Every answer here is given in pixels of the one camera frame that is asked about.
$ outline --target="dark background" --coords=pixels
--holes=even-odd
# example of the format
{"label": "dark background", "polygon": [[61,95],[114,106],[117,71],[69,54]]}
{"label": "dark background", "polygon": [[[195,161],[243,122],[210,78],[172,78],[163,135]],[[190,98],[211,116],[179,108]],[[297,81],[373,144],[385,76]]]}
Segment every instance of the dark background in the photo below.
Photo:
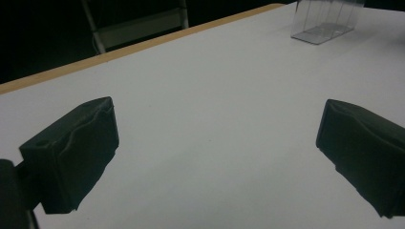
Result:
{"label": "dark background", "polygon": [[[270,3],[288,0],[187,0],[191,26]],[[177,0],[92,0],[102,26],[173,8]],[[403,0],[368,0],[366,7],[405,11]],[[10,0],[0,7],[0,83],[96,55],[93,35],[79,0]]]}

